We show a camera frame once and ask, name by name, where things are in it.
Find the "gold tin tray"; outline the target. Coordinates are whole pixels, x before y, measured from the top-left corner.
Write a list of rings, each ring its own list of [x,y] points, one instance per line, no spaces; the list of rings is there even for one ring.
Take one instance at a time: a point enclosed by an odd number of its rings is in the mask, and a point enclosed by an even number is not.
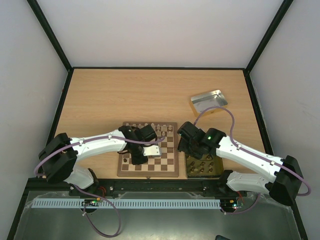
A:
[[[187,178],[219,178],[224,171],[221,157],[204,155],[196,159],[186,153],[184,156]]]

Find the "wooden chessboard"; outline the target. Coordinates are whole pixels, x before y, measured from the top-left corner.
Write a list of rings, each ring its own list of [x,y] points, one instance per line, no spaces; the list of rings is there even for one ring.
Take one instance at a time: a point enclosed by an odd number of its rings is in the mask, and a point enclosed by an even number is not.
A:
[[[163,141],[144,149],[147,162],[133,164],[132,156],[126,152],[119,155],[117,176],[125,178],[177,178],[179,176],[179,154],[176,122],[124,122],[133,130],[150,125],[157,138]]]

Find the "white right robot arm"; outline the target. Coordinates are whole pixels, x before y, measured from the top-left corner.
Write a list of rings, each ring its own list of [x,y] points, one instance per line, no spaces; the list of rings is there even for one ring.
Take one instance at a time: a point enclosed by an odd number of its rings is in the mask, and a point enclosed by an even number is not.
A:
[[[229,196],[238,191],[269,195],[276,202],[292,206],[302,185],[302,171],[297,159],[267,155],[231,139],[226,133],[210,128],[208,131],[185,122],[178,130],[178,151],[197,160],[202,157],[220,157],[234,161],[254,173],[224,171],[218,191]]]

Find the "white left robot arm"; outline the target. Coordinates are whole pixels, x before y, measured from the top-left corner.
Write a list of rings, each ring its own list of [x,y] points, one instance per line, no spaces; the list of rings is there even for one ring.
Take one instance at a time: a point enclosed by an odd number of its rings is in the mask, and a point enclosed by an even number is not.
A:
[[[66,133],[60,133],[39,153],[34,174],[44,176],[50,184],[66,182],[85,190],[94,184],[95,176],[92,170],[78,166],[77,162],[117,152],[130,154],[133,165],[142,165],[149,156],[162,154],[159,143],[163,140],[149,124],[142,128],[123,125],[111,132],[89,137],[68,137]]]

